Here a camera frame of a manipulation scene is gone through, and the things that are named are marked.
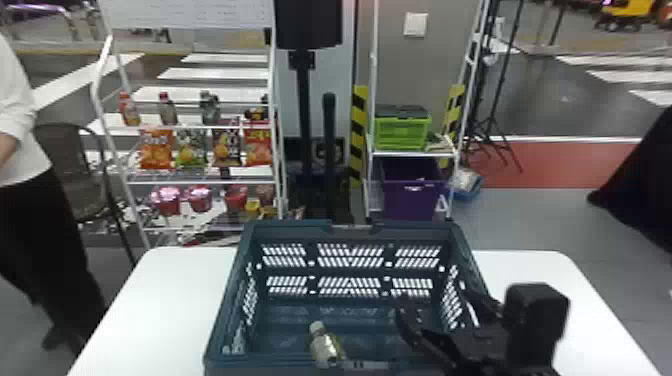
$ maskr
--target orange chip bag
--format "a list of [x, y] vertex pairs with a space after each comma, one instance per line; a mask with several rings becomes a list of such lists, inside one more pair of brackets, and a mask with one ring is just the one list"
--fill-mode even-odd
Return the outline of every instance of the orange chip bag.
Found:
[[270, 129], [245, 129], [246, 166], [270, 165], [273, 163]]
[[169, 169], [173, 162], [173, 131], [157, 129], [142, 132], [140, 168]]

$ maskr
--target green plastic crate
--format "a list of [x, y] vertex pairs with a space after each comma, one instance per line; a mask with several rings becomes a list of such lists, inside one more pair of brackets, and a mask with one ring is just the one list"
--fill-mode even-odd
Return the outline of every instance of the green plastic crate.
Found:
[[377, 105], [377, 150], [423, 150], [432, 117], [422, 106]]

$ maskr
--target white shirt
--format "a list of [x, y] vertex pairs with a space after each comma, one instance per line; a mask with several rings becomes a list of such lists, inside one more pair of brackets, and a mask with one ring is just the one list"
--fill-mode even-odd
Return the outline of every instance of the white shirt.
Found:
[[0, 187], [30, 180], [51, 167], [33, 136], [35, 101], [26, 73], [0, 35], [0, 132], [16, 138], [16, 152], [0, 167]]

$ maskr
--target light switch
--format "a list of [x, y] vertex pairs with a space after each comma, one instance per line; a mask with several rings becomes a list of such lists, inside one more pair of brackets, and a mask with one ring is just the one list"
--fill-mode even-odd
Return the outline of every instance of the light switch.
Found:
[[424, 37], [427, 33], [428, 13], [406, 13], [404, 21], [404, 36]]

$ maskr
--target white table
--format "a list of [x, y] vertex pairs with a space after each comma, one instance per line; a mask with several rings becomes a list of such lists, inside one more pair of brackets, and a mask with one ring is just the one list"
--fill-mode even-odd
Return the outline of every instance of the white table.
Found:
[[[555, 355], [563, 376], [660, 374], [577, 266], [546, 251], [476, 251], [490, 293], [543, 281], [571, 300]], [[140, 261], [69, 376], [202, 376], [235, 248], [158, 248]]]

